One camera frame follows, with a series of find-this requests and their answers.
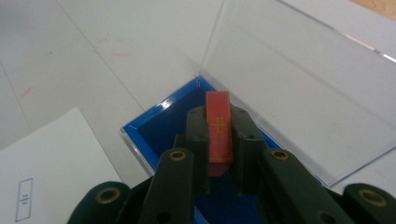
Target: blue box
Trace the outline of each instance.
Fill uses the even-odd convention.
[[[156,170],[161,154],[173,147],[177,134],[186,132],[187,112],[205,105],[206,92],[214,90],[196,77],[122,128],[146,169]],[[262,134],[269,147],[278,147]],[[229,175],[210,177],[210,191],[195,197],[195,223],[262,223],[256,197],[237,195]]]

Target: red block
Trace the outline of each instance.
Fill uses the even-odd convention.
[[[209,129],[209,175],[221,176],[233,163],[230,94],[206,93],[206,120]]]

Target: brass screw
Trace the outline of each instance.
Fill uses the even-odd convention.
[[[186,153],[184,153],[183,151],[173,151],[171,152],[169,157],[172,161],[182,161],[186,159]]]
[[[289,153],[284,150],[272,150],[271,155],[279,161],[286,161],[289,158]]]
[[[361,196],[367,203],[377,207],[385,207],[388,204],[388,201],[381,194],[370,189],[359,190],[359,196]]]
[[[120,190],[115,187],[101,189],[96,194],[96,201],[100,204],[108,204],[116,201],[120,197]]]

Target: white paper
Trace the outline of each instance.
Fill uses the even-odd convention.
[[[120,178],[78,109],[0,151],[0,223],[66,223],[93,187]]]

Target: transparent acrylic panel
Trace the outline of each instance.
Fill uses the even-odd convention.
[[[199,73],[328,187],[396,146],[396,63],[283,2],[224,1]]]

